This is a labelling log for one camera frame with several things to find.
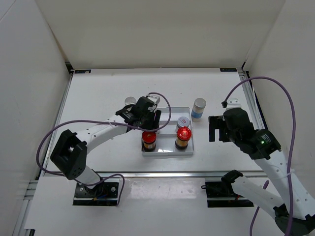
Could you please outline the red-lid chili sauce jar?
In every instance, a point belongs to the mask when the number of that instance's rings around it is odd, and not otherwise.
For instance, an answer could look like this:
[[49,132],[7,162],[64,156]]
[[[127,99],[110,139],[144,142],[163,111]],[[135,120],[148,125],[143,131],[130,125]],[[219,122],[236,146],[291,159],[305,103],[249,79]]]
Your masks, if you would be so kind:
[[176,148],[186,149],[191,137],[192,137],[192,131],[187,126],[179,128],[177,131],[177,138],[175,141]]
[[144,131],[142,133],[142,148],[144,151],[154,151],[156,148],[157,135],[155,132]]

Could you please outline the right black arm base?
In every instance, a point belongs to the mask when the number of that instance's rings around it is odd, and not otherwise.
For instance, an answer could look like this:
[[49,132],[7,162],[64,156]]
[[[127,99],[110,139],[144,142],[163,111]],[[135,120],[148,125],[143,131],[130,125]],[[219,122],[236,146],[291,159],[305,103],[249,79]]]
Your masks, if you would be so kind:
[[220,181],[207,181],[201,186],[206,191],[208,208],[232,208],[232,207],[253,207],[253,203],[243,196],[236,194],[232,184],[243,174],[232,170],[225,174]]

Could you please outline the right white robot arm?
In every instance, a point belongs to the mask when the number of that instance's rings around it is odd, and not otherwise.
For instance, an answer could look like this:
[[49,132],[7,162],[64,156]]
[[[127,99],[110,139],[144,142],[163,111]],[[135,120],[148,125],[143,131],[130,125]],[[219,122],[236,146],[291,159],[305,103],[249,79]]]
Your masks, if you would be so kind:
[[305,236],[315,229],[315,200],[295,173],[288,171],[280,143],[267,129],[255,129],[246,111],[226,110],[222,116],[210,116],[209,141],[234,143],[264,171],[278,191],[274,195],[257,186],[241,172],[232,170],[221,178],[221,191],[226,196],[241,195],[274,218],[278,228],[290,236]]

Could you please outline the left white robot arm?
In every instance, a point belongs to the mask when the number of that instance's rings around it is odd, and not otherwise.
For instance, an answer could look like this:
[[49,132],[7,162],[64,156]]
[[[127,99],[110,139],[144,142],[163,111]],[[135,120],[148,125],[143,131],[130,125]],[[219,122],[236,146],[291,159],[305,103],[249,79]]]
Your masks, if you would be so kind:
[[126,105],[105,121],[81,131],[69,129],[61,133],[51,154],[51,161],[68,180],[76,180],[86,186],[93,197],[103,192],[100,177],[86,164],[87,155],[99,145],[125,134],[135,127],[153,130],[158,128],[160,97],[149,94],[138,99],[136,104]]

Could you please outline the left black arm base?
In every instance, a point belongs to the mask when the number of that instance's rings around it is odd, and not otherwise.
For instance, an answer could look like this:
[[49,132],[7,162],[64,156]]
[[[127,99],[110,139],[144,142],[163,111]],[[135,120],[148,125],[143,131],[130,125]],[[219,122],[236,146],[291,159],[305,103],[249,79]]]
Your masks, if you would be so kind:
[[119,201],[120,180],[106,180],[98,188],[90,189],[76,184],[73,202],[74,206],[116,207]]

